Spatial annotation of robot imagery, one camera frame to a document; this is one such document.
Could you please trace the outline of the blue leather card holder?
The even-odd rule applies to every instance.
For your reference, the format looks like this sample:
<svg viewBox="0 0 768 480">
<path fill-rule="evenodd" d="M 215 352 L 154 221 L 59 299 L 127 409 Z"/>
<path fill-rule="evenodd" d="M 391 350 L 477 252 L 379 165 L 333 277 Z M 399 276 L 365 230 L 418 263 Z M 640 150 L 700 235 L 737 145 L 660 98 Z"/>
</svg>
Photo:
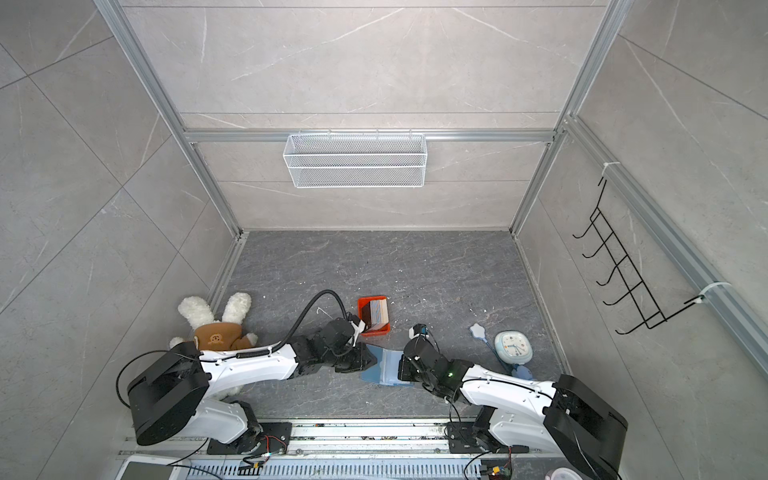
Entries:
<svg viewBox="0 0 768 480">
<path fill-rule="evenodd" d="M 382 386 L 411 386 L 412 382 L 399 378 L 399 366 L 403 352 L 369 345 L 368 350 L 376 358 L 376 363 L 360 373 L 364 382 Z"/>
</svg>

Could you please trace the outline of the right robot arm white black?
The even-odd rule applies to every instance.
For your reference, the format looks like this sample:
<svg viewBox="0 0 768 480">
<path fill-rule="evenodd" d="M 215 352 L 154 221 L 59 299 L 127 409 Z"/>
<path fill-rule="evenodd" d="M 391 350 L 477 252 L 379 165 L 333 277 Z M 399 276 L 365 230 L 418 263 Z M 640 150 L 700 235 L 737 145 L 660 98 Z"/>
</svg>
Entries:
<svg viewBox="0 0 768 480">
<path fill-rule="evenodd" d="M 481 448 L 560 452 L 591 479 L 618 479 L 628 421 L 574 376 L 523 380 L 450 360 L 417 335 L 404 347 L 398 378 L 429 393 L 479 406 L 472 435 Z"/>
</svg>

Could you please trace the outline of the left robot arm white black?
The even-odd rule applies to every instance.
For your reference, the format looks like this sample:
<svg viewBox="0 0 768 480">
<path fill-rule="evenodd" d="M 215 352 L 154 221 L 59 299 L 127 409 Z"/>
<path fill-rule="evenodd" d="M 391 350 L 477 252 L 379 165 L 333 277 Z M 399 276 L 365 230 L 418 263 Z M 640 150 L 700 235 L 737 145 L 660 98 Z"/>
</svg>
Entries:
<svg viewBox="0 0 768 480">
<path fill-rule="evenodd" d="M 369 369 L 377 358 L 358 339 L 360 325 L 337 318 L 311 337 L 238 351 L 201 351 L 192 342 L 175 346 L 128 385 L 136 443 L 150 446 L 188 434 L 240 452 L 253 449 L 262 428 L 252 407 L 223 395 L 248 384 L 313 374 L 323 366 L 337 373 Z"/>
</svg>

